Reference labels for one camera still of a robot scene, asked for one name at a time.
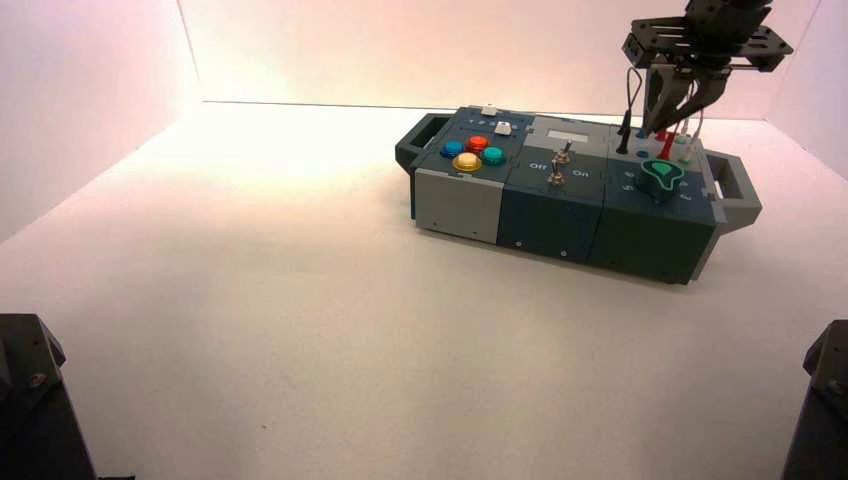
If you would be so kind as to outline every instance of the red plug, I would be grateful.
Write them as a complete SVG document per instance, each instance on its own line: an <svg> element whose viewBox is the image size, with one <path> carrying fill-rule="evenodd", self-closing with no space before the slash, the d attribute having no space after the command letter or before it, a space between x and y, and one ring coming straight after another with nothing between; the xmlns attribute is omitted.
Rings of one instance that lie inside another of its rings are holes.
<svg viewBox="0 0 848 480"><path fill-rule="evenodd" d="M671 155L671 147L672 147L672 145L674 145L674 137L676 135L677 134L674 133L674 132L670 132L670 133L666 134L665 146L663 146L663 151L660 153L660 155L657 158L659 158L660 160L668 161L668 157L669 157L669 155Z"/></svg>

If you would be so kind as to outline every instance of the yellow arcade button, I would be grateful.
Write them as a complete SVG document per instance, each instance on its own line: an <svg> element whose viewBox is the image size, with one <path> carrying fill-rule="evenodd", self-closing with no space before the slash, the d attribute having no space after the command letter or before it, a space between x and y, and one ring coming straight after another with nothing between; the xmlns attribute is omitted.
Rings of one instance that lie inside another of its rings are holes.
<svg viewBox="0 0 848 480"><path fill-rule="evenodd" d="M453 159L453 168L460 172L476 172L483 168L483 161L471 152L460 153Z"/></svg>

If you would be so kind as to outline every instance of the robotic arm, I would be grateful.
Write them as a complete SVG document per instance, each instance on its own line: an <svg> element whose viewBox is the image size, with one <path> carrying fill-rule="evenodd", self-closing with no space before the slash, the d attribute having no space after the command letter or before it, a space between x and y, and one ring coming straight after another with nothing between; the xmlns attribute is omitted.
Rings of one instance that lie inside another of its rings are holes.
<svg viewBox="0 0 848 480"><path fill-rule="evenodd" d="M635 68L648 69L644 131L665 130L715 103L733 70L771 72L792 53L762 25L771 2L690 0L684 17L633 22L622 49Z"/></svg>

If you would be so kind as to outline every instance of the display screen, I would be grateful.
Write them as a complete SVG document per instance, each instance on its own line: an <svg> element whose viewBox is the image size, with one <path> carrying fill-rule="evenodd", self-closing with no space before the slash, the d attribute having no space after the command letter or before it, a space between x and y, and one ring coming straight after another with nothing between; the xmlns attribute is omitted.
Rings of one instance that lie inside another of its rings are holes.
<svg viewBox="0 0 848 480"><path fill-rule="evenodd" d="M548 136L560 140L571 140L572 142L588 143L589 136L582 133L560 132L559 130L548 130Z"/></svg>

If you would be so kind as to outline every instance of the screw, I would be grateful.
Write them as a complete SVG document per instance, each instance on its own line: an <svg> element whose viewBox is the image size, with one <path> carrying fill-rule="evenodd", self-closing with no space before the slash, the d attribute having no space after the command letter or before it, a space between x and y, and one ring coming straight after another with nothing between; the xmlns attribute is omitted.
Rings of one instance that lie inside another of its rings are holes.
<svg viewBox="0 0 848 480"><path fill-rule="evenodd" d="M38 388L44 385L44 382L47 381L47 375L43 373L36 373L33 376L29 377L29 388Z"/></svg>
<svg viewBox="0 0 848 480"><path fill-rule="evenodd" d="M830 392L836 395L837 397L841 397L845 394L845 385L836 380L831 380L827 382L827 389L830 390Z"/></svg>

